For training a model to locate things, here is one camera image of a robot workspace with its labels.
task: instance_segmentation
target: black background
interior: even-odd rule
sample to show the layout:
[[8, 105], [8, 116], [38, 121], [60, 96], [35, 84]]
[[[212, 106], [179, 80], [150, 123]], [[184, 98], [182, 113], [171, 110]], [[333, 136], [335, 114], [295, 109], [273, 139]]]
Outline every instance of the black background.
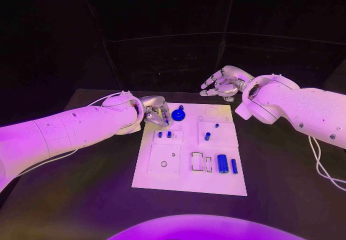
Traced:
[[78, 88], [199, 92], [225, 65], [346, 94], [345, 23], [342, 0], [3, 2], [0, 126]]

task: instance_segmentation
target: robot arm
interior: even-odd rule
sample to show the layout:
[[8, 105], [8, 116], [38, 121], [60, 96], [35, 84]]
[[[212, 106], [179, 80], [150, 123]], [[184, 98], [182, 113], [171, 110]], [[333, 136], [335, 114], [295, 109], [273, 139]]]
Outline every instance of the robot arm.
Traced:
[[171, 111], [163, 96], [139, 99], [130, 92], [116, 94], [104, 97], [101, 106], [93, 106], [96, 101], [85, 107], [0, 128], [0, 192], [13, 178], [44, 160], [113, 135], [137, 132], [143, 118], [169, 125]]
[[282, 75], [253, 77], [235, 66], [225, 66], [205, 81], [215, 88], [202, 96], [220, 95], [227, 101], [243, 92], [243, 103], [235, 112], [248, 120], [254, 116], [273, 124], [284, 117], [295, 129], [346, 149], [346, 95], [316, 88], [305, 88]]

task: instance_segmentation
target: white cable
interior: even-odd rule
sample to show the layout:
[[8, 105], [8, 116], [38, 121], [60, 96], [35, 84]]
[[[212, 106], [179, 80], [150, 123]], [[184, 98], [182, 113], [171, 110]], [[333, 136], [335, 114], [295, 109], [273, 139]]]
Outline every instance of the white cable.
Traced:
[[[113, 93], [113, 94], [101, 97], [98, 100], [96, 100], [96, 101], [94, 101], [91, 104], [88, 104], [87, 106], [91, 106], [91, 105], [96, 104], [100, 100], [103, 100], [103, 99], [106, 99], [106, 98], [109, 99], [110, 97], [113, 97], [114, 95], [119, 95], [119, 94], [122, 94], [122, 92]], [[67, 154], [67, 155], [64, 155], [64, 156], [61, 156], [61, 157], [58, 157], [58, 158], [55, 158], [55, 159], [52, 159], [52, 160], [45, 161], [44, 163], [41, 163], [39, 165], [36, 165], [34, 168], [31, 168], [29, 170], [26, 170], [25, 172], [22, 172], [22, 173], [16, 176], [16, 178], [18, 178], [19, 176], [22, 176], [23, 174], [26, 174], [28, 172], [31, 172], [35, 168], [38, 168], [38, 167], [42, 166], [44, 164], [48, 164], [48, 163], [51, 163], [52, 161], [55, 161], [55, 160], [58, 160], [58, 159], [62, 159], [62, 158], [65, 158], [67, 156], [72, 155], [77, 151], [78, 151], [78, 149], [77, 149], [74, 152], [71, 152], [70, 154]]]
[[[313, 155], [315, 155], [315, 158], [316, 158], [316, 170], [319, 172], [319, 174], [332, 181], [332, 183], [335, 184], [335, 186], [342, 189], [344, 191], [346, 191], [346, 188], [341, 187], [339, 184], [336, 183], [338, 182], [342, 182], [342, 183], [346, 183], [346, 181], [341, 180], [341, 179], [336, 179], [333, 177], [331, 177], [331, 174], [329, 172], [326, 171], [325, 167], [323, 167], [323, 164], [320, 162], [320, 159], [322, 159], [322, 148], [320, 148], [320, 145], [319, 145], [319, 142], [316, 140], [316, 138], [313, 137], [313, 140], [315, 140], [315, 143], [318, 145], [318, 149], [319, 149], [319, 156], [316, 154], [316, 149], [315, 149], [315, 146], [313, 146], [313, 143], [312, 143], [312, 137], [309, 136], [309, 142], [310, 142], [310, 146], [312, 146], [312, 151], [313, 151]], [[322, 174], [320, 172], [320, 169], [319, 169], [319, 166], [322, 168], [322, 170], [325, 171], [326, 175]]]

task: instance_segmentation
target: blue object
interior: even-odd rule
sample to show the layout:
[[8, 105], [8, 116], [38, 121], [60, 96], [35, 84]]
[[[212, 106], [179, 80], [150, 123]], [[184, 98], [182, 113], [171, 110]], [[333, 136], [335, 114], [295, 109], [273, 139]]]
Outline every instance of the blue object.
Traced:
[[230, 164], [225, 154], [218, 155], [218, 172], [221, 174], [230, 173]]
[[176, 109], [172, 113], [172, 118], [175, 121], [182, 121], [186, 118], [186, 112], [185, 112], [185, 107], [184, 105], [179, 106], [179, 109]]
[[234, 174], [238, 174], [238, 169], [237, 169], [237, 160], [235, 160], [235, 159], [233, 159], [233, 160], [231, 160], [231, 163], [233, 163], [233, 173], [234, 173]]
[[209, 138], [211, 138], [211, 133], [208, 132], [208, 133], [205, 134], [205, 138], [204, 138], [204, 139], [205, 139], [207, 141], [209, 141]]

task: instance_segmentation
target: table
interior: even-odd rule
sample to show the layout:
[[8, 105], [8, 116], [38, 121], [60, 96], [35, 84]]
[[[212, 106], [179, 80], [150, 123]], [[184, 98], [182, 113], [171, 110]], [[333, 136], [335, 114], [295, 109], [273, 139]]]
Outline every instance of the table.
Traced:
[[[67, 110], [90, 104], [113, 90], [78, 89]], [[116, 135], [25, 174], [0, 209], [2, 239], [107, 239], [152, 219], [220, 215], [266, 224], [306, 239], [344, 239], [346, 192], [319, 176], [309, 138], [289, 121], [273, 125], [244, 120], [235, 102], [185, 92], [162, 95], [169, 102], [231, 104], [248, 196], [132, 188], [142, 131]], [[320, 143], [322, 163], [346, 179], [346, 153]]]

